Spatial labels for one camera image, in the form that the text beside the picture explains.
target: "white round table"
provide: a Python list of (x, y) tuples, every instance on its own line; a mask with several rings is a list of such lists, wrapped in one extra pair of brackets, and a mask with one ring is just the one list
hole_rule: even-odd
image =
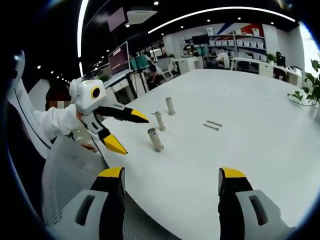
[[(282, 219), (298, 226), (319, 192), (320, 125), (310, 108), (288, 100), (287, 93), (297, 89), (250, 73), (191, 71), (128, 104), (150, 124), (107, 118), (103, 124), (128, 154), (103, 154), (111, 167), (125, 167), (126, 190), (134, 201), (182, 240), (220, 239), (220, 167), (246, 174), (253, 189), (279, 206)], [(174, 116), (168, 115), (167, 97)], [(155, 111), (162, 112), (165, 131), (151, 115)], [(223, 126), (216, 131), (203, 126), (206, 120)], [(162, 152), (153, 150), (151, 127)]]

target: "computer screen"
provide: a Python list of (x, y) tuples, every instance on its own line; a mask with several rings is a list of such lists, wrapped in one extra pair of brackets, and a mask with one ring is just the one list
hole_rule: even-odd
[(126, 41), (116, 50), (110, 53), (108, 58), (112, 76), (123, 70), (130, 70), (128, 42)]
[(125, 21), (125, 12), (124, 9), (121, 7), (107, 19), (110, 32), (116, 29), (119, 25), (123, 24)]

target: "person in white shirt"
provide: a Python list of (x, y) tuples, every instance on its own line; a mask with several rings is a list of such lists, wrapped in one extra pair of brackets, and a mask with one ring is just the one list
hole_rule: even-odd
[(213, 69), (221, 69), (221, 65), (224, 66), (225, 69), (230, 68), (230, 59), (225, 48), (222, 48), (216, 57), (215, 60), (207, 62), (210, 68)]

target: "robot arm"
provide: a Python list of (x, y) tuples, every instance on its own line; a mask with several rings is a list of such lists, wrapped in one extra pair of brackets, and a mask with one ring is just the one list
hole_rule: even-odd
[(98, 115), (114, 117), (121, 121), (148, 123), (148, 119), (135, 109), (125, 107), (120, 103), (108, 103), (104, 84), (101, 80), (76, 79), (71, 82), (69, 93), (75, 103), (76, 110), (83, 116), (81, 122), (91, 135), (113, 152), (127, 154), (114, 135), (100, 122)]

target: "ceiling light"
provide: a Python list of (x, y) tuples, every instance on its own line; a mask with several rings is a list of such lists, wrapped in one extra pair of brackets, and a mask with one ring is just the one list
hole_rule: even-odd
[(296, 20), (294, 20), (293, 18), (291, 17), (288, 17), (286, 15), (283, 15), (281, 13), (278, 13), (276, 11), (270, 11), (270, 10), (266, 10), (266, 9), (262, 9), (262, 8), (256, 8), (256, 7), (249, 7), (249, 6), (225, 6), (225, 7), (217, 7), (217, 8), (210, 8), (210, 9), (206, 9), (206, 10), (201, 10), (201, 11), (196, 11), (196, 12), (193, 12), (193, 13), (189, 13), (187, 15), (183, 15), (183, 16), (180, 16), (180, 17), (177, 17), (173, 20), (170, 20), (160, 26), (157, 26), (156, 28), (148, 31), (148, 34), (150, 33), (153, 33), (154, 31), (168, 25), (168, 24), (171, 24), (173, 22), (176, 22), (178, 20), (181, 20), (181, 19), (184, 19), (184, 18), (187, 18), (187, 17), (191, 17), (191, 16), (194, 16), (194, 15), (197, 15), (197, 14), (203, 14), (203, 13), (207, 13), (207, 12), (212, 12), (212, 11), (218, 11), (218, 10), (233, 10), (233, 9), (241, 9), (241, 10), (255, 10), (255, 11), (260, 11), (260, 12), (265, 12), (265, 13), (269, 13), (269, 14), (274, 14), (274, 15), (278, 15), (280, 17), (283, 17), (285, 19), (288, 19), (292, 22), (296, 22)]
[[(84, 18), (85, 18), (85, 13), (86, 13), (88, 2), (89, 2), (89, 0), (82, 0), (81, 7), (80, 7), (80, 12), (79, 12), (78, 28), (77, 28), (77, 33), (76, 33), (78, 58), (81, 57), (82, 28), (83, 28), (83, 25), (84, 25)], [(79, 68), (80, 68), (80, 74), (81, 74), (81, 76), (83, 76), (84, 72), (83, 72), (83, 69), (82, 69), (81, 62), (79, 62)]]
[(84, 71), (82, 70), (82, 63), (79, 62), (79, 68), (80, 68), (80, 77), (84, 75)]

